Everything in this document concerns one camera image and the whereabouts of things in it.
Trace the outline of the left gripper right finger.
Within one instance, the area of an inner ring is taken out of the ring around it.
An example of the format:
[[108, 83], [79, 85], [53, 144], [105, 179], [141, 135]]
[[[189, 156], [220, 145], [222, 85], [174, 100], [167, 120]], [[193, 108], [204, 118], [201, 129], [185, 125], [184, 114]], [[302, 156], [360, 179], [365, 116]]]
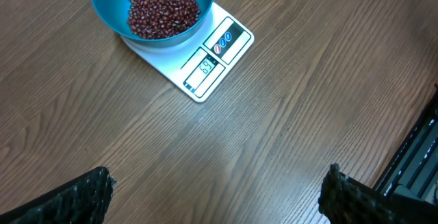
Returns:
[[318, 211], [333, 224], [437, 224], [437, 206], [404, 195], [386, 197], [332, 164], [322, 181]]

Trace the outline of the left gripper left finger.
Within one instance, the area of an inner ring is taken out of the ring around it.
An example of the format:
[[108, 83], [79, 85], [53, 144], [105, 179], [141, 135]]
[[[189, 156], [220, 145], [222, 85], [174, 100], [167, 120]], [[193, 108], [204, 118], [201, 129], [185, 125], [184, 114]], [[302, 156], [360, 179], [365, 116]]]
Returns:
[[116, 181], [98, 166], [1, 215], [6, 224], [102, 224]]

